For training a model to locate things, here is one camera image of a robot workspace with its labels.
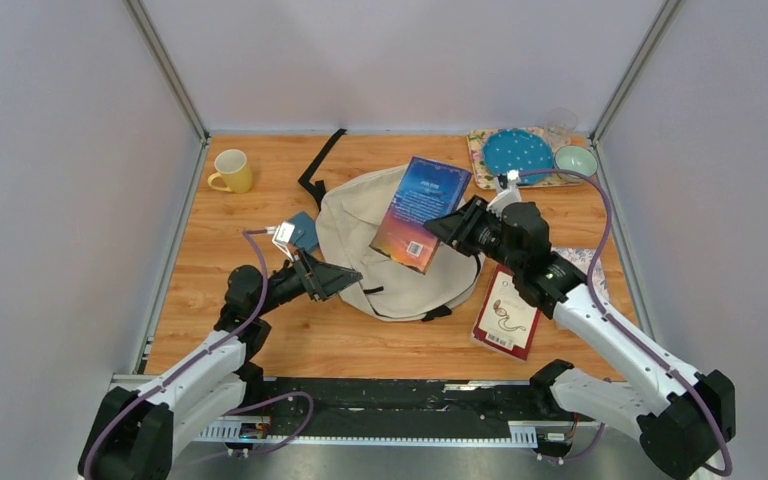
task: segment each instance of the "book cover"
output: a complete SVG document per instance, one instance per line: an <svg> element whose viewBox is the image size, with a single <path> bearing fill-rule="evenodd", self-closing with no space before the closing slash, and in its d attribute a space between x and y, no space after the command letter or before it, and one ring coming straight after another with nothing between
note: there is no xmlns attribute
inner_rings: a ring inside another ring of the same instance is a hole
<svg viewBox="0 0 768 480"><path fill-rule="evenodd" d="M424 274L439 240L422 224L452 213L471 177L469 170L413 157L369 246Z"/></svg>
<svg viewBox="0 0 768 480"><path fill-rule="evenodd" d="M472 327L472 338L493 350L525 360L539 315L535 307L519 296L511 272L498 265Z"/></svg>

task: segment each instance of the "table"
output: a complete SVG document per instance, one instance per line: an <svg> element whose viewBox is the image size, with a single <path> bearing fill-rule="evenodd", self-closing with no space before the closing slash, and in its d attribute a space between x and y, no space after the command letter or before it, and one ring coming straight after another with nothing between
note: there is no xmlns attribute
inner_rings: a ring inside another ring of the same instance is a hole
<svg viewBox="0 0 768 480"><path fill-rule="evenodd" d="M265 135L213 137L201 183L190 212L165 304L155 332L146 373L158 374L195 348L212 329L223 305L228 274L239 265L257 265L243 229L276 225L316 203L297 183L328 136ZM246 194L207 186L213 160L227 149L246 152L254 170ZM460 135L351 135L341 138L314 180L333 188L366 172L407 163L421 156L469 168L466 139ZM595 248L605 224L598 193L587 185L526 189L549 222L557 247ZM492 198L471 183L466 197ZM270 270L283 254L265 235L257 237ZM613 242L603 255L612 303L634 320L634 311ZM314 303L297 298L264 316L272 333L253 359L268 376L517 380L528 379L548 362L562 358L596 377L619 378L595 350L554 322L540 318L526 362L495 353L470 340L495 263L486 262L472 297L451 316L431 322L382 322L339 298Z"/></svg>

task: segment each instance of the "blue and orange book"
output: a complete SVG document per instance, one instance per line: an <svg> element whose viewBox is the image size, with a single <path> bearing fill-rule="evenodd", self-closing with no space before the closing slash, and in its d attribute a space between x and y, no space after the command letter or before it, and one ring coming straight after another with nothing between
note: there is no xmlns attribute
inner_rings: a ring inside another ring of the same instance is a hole
<svg viewBox="0 0 768 480"><path fill-rule="evenodd" d="M440 241L422 225L452 213L471 177L469 170L413 157L369 246L425 274Z"/></svg>

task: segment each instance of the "canvas bag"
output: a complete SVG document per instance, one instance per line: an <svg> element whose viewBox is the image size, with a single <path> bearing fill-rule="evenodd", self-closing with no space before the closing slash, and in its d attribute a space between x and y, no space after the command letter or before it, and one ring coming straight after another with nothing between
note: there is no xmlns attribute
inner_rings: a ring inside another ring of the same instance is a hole
<svg viewBox="0 0 768 480"><path fill-rule="evenodd" d="M340 297L389 322L428 321L451 314L472 294L483 256L467 257L441 243L422 275L369 248L407 165L360 175L326 193L322 181L311 184L310 179L344 133L338 130L299 178L320 208L316 234L325 261L363 275Z"/></svg>

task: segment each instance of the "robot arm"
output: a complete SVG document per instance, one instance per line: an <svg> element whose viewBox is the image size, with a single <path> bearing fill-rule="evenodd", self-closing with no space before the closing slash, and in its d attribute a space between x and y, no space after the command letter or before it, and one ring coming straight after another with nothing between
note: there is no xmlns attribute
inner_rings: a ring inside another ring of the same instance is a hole
<svg viewBox="0 0 768 480"><path fill-rule="evenodd" d="M515 185L505 187L497 185L493 202L475 196L425 228L464 255L484 253L508 267L529 305L587 341L628 381L610 384L556 360L531 379L546 390L550 408L622 431L672 478L688 478L718 450L696 397L727 442L735 435L734 385L719 371L703 375L670 354L589 289L584 272L552 251L536 205L519 201Z"/></svg>
<svg viewBox="0 0 768 480"><path fill-rule="evenodd" d="M314 300L327 300L360 279L354 270L298 251L292 261L269 277L260 314L305 293ZM105 427L141 394L157 387L161 387L159 393L134 408L104 440L92 461L93 480L166 478L178 454L211 422L240 405L260 401L257 387L263 370L250 360L269 335L268 323L258 318L236 338L208 355L203 352L252 314L262 289L263 276L255 267L244 265L231 272L219 321L199 347L136 392L121 387L108 392L96 414L78 471L85 471L90 448Z"/></svg>

